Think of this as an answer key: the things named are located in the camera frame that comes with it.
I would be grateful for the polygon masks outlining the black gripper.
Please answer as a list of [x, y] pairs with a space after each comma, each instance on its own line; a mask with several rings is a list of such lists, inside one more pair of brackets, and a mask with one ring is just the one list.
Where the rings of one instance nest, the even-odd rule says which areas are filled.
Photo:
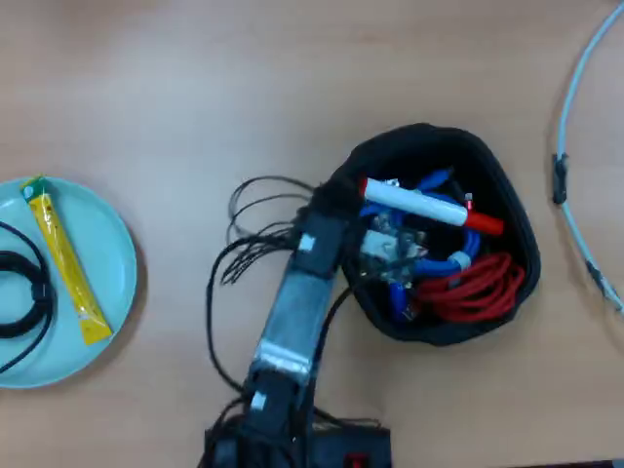
[[294, 268], [329, 279], [346, 257], [360, 251], [365, 224], [360, 186], [349, 178], [331, 178], [319, 185], [295, 224], [300, 234]]

